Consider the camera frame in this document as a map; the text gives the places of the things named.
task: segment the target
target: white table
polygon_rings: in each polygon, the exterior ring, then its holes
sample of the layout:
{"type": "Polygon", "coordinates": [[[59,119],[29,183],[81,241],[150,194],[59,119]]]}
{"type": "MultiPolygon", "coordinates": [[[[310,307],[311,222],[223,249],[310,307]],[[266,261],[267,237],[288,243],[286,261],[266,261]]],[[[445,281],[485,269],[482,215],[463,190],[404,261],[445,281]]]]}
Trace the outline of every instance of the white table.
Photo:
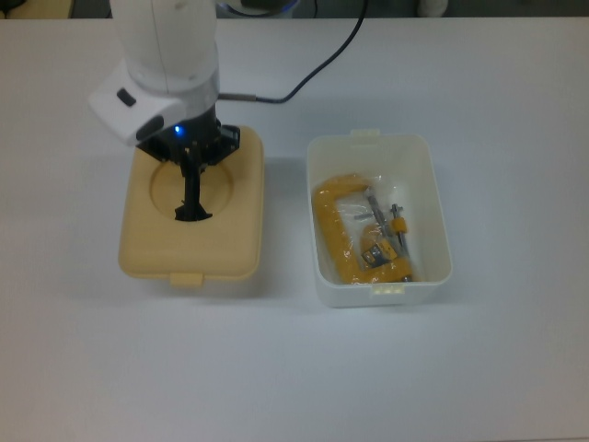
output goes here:
{"type": "MultiPolygon", "coordinates": [[[[352,26],[221,22],[223,90],[281,95],[352,26]]],[[[266,145],[263,256],[196,294],[117,264],[133,151],[86,105],[111,21],[0,41],[0,440],[589,435],[589,19],[367,20],[292,102],[220,103],[266,145]],[[431,145],[454,258],[431,304],[318,301],[304,156],[354,128],[431,145]]]]}

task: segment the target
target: white plastic bin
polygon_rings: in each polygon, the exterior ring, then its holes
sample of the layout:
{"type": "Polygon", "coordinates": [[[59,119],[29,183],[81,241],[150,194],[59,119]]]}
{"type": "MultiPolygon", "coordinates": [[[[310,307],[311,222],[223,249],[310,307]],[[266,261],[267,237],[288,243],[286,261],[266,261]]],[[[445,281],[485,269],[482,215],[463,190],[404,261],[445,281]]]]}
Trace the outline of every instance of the white plastic bin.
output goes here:
{"type": "Polygon", "coordinates": [[[430,149],[418,135],[381,135],[377,130],[315,139],[307,153],[307,193],[313,234],[317,291],[330,307],[369,307],[421,303],[452,273],[444,216],[430,149]],[[318,185],[356,173],[382,177],[390,194],[382,205],[399,204],[408,225],[406,241],[414,282],[346,285],[338,275],[313,213],[318,185]]]}

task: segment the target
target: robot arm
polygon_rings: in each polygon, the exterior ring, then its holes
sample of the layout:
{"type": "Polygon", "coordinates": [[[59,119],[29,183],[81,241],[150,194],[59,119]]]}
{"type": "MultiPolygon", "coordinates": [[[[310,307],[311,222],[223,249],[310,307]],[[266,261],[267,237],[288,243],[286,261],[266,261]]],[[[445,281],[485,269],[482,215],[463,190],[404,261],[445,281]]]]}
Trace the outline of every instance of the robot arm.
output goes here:
{"type": "Polygon", "coordinates": [[[111,0],[124,60],[90,97],[127,145],[203,115],[219,94],[213,0],[111,0]]]}
{"type": "Polygon", "coordinates": [[[127,145],[179,165],[185,180],[176,219],[210,217],[200,204],[201,173],[239,148],[222,126],[213,0],[111,0],[124,60],[94,92],[90,107],[127,145]]]}

